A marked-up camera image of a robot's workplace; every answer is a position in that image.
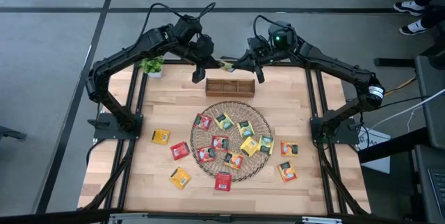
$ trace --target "wooden table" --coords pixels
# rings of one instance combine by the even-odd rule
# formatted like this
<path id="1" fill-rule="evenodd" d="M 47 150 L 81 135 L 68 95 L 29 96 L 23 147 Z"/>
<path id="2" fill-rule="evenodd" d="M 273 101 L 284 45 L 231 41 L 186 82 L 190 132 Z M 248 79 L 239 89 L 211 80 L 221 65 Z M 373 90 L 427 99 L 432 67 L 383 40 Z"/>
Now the wooden table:
<path id="1" fill-rule="evenodd" d="M 265 67 L 266 82 L 256 84 L 253 98 L 206 97 L 205 82 L 191 81 L 195 67 L 164 65 L 162 79 L 150 79 L 143 103 L 143 132 L 136 143 L 124 209 L 128 211 L 174 211 L 232 214 L 326 214 L 323 184 L 316 148 L 309 129 L 311 116 L 305 71 L 296 67 Z M 124 104 L 132 68 L 113 75 L 110 91 Z M 318 97 L 316 78 L 314 90 Z M 256 79 L 255 74 L 237 70 L 207 70 L 207 78 Z M 339 79 L 323 74 L 327 103 L 337 109 L 345 103 Z M 170 146 L 186 141 L 197 113 L 225 100 L 238 100 L 255 107 L 268 121 L 275 137 L 275 148 L 267 164 L 253 177 L 233 182 L 230 192 L 214 190 L 215 179 L 196 164 L 192 155 L 174 161 Z M 322 115 L 318 101 L 318 113 Z M 171 131 L 168 145 L 151 142 L 154 129 Z M 299 157 L 281 157 L 280 141 L 298 141 Z M 116 140 L 104 141 L 91 153 L 79 206 L 85 206 L 108 179 L 115 154 Z M 336 145 L 341 178 L 353 197 L 369 211 L 369 202 L 359 159 L 347 145 Z M 298 178 L 284 183 L 277 165 L 292 161 Z M 181 166 L 192 177 L 183 191 L 168 178 Z M 330 182 L 334 209 L 339 211 L 337 193 Z M 117 204 L 120 182 L 115 187 L 113 206 Z"/>

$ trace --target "shoe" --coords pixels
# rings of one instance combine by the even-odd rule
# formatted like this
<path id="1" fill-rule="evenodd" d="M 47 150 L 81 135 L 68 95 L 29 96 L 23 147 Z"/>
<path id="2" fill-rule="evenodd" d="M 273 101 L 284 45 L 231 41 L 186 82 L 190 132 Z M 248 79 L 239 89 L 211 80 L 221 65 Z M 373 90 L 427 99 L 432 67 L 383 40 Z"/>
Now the shoe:
<path id="1" fill-rule="evenodd" d="M 425 6 L 419 6 L 415 1 L 396 2 L 394 9 L 401 13 L 409 13 L 412 16 L 421 16 L 425 12 Z"/>
<path id="2" fill-rule="evenodd" d="M 422 25 L 420 24 L 420 20 L 418 20 L 417 22 L 413 22 L 407 26 L 402 26 L 398 29 L 401 34 L 407 36 L 416 35 L 418 33 L 425 33 L 427 30 L 428 29 L 422 27 Z"/>

